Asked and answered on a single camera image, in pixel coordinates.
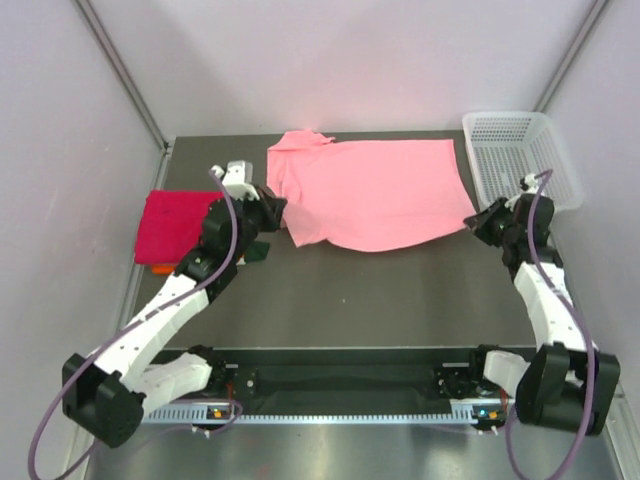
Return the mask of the light pink t-shirt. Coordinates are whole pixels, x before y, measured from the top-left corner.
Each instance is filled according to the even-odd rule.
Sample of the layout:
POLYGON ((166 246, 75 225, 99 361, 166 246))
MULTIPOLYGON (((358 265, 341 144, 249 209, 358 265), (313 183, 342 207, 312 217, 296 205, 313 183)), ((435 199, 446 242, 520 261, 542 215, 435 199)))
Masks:
POLYGON ((283 222, 297 247, 397 250, 456 233, 475 212, 451 139, 336 141, 289 131, 267 150, 266 181, 287 201, 283 222))

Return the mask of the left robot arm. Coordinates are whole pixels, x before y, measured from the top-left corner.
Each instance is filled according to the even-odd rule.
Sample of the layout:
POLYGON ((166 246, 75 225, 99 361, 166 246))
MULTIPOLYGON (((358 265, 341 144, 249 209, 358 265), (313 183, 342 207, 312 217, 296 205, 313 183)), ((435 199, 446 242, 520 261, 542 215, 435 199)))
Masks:
POLYGON ((280 229, 287 201, 250 185, 212 202, 197 244, 121 337, 62 367, 63 414, 110 448, 127 442, 145 416, 189 393, 216 396, 227 374, 212 348, 196 346, 164 366, 151 363, 168 341, 230 284, 261 233, 280 229))

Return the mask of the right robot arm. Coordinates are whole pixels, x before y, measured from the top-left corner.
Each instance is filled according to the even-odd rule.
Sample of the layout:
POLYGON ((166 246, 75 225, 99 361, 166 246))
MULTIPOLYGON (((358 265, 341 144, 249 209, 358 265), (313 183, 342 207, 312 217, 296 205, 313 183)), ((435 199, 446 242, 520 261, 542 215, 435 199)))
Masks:
POLYGON ((568 310, 573 302, 562 259, 548 243, 554 213, 552 199, 523 193, 515 200, 501 197, 465 219, 479 240, 501 249, 536 342, 531 360, 501 347, 481 347, 466 380, 481 396, 499 387, 505 390, 514 398, 517 417, 524 424, 575 432, 587 415, 586 433, 596 436, 604 428, 621 366, 614 355, 594 353, 593 399, 588 401, 586 343, 568 310))

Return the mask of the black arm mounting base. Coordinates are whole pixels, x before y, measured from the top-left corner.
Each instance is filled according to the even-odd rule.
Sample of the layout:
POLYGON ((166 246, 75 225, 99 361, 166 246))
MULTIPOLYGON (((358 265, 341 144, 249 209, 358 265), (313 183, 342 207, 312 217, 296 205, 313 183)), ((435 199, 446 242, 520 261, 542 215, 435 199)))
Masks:
POLYGON ((442 411, 452 399, 497 398, 477 348, 222 349, 191 399, 238 401, 253 414, 442 411))

